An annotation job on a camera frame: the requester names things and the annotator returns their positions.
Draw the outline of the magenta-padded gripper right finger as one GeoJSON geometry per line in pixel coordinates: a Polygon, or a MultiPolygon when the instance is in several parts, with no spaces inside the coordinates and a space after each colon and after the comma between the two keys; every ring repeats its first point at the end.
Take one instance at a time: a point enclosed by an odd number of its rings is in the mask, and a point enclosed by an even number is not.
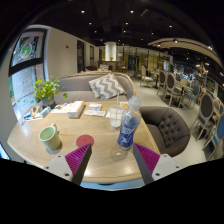
{"type": "Polygon", "coordinates": [[[137,143],[133,144],[133,154],[145,185],[181,169],[168,154],[159,155],[137,143]]]}

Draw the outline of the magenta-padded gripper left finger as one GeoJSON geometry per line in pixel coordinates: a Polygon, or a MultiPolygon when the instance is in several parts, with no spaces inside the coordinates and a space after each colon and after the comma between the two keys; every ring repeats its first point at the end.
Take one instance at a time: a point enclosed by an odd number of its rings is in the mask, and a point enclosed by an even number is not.
{"type": "Polygon", "coordinates": [[[92,147],[87,144],[66,156],[58,155],[54,157],[44,166],[44,169],[76,185],[80,185],[91,154],[92,147]]]}

